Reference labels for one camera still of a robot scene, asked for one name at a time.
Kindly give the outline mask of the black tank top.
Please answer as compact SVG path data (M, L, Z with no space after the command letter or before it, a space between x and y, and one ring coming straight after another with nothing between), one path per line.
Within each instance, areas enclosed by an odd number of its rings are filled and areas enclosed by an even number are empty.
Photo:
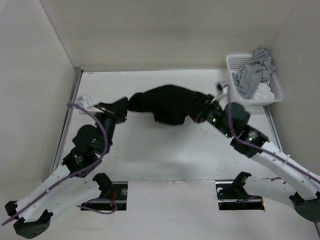
M135 93L127 109L136 113L152 113L155 122L178 126L190 117L197 122L206 104L213 100L210 94L166 84L145 92Z

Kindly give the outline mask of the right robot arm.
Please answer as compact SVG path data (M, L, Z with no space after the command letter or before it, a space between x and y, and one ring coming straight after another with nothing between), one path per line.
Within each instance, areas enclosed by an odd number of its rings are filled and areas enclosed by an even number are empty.
M293 208L304 219L320 221L320 177L282 152L262 132L248 124L250 114L236 102L221 108L219 98L206 95L195 118L196 123L207 121L225 137L235 151L272 171L281 182L262 179L240 172L233 182L219 190L225 197L234 195L246 200L252 196L269 198Z

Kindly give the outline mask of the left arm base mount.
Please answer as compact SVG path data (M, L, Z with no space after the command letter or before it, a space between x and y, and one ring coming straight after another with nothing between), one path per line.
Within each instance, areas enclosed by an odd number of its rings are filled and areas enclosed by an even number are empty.
M98 184L100 195L78 206L81 211L109 215L115 211L127 210L127 181L112 181L105 173L97 173L92 180Z

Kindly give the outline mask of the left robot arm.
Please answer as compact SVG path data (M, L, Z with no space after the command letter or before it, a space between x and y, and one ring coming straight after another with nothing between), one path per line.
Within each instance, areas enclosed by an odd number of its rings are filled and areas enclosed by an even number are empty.
M72 140L74 147L41 185L25 198L5 205L10 217L3 225L14 221L15 233L30 240L43 234L53 220L73 207L89 210L89 203L106 201L105 214L116 212L115 199L109 199L113 182L104 172L90 174L109 153L116 125L126 121L128 101L123 97L113 103L93 104L87 95L68 103L69 108L91 117L95 125L84 125L77 131Z

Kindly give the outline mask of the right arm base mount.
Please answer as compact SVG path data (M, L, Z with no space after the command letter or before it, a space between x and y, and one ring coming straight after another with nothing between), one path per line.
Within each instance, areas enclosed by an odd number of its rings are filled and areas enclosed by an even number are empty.
M265 210L263 198L249 195L244 189L245 181L250 176L248 172L240 172L233 180L215 182L220 211Z

